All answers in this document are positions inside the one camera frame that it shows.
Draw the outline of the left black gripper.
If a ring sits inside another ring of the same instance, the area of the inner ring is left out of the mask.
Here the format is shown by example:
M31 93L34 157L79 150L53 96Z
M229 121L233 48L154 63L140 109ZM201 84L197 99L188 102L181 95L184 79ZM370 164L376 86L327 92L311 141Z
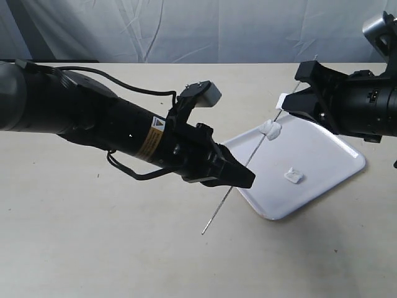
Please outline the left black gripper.
M249 189L256 175L226 146L215 143L212 135L213 129L203 123L194 127L168 122L151 163L161 168L175 168L174 172L188 183Z

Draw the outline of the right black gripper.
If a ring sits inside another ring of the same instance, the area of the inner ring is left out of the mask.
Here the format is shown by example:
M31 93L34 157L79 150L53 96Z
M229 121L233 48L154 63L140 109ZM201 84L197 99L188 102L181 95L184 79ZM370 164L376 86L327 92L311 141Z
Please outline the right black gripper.
M381 142L381 76L370 70L345 74L315 60L301 63L295 79L309 87L285 96L285 112L336 135Z

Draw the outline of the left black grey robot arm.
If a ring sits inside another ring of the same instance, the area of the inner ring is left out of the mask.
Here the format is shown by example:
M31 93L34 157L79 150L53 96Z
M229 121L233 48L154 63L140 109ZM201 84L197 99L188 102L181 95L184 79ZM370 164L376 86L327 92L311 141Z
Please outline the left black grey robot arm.
M1 130L52 133L104 150L108 162L138 181L169 173L207 187L249 188L255 175L206 124L190 125L196 107L213 107L221 92L211 81L168 91L165 117L117 96L92 79L92 68L31 61L1 63Z

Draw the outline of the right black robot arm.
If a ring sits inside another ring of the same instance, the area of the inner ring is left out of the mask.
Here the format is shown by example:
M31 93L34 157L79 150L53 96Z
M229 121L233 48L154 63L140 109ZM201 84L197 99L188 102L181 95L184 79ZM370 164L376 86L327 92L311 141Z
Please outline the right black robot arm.
M282 109L290 115L370 143L396 136L396 70L345 74L306 61L295 79L308 88L286 95Z

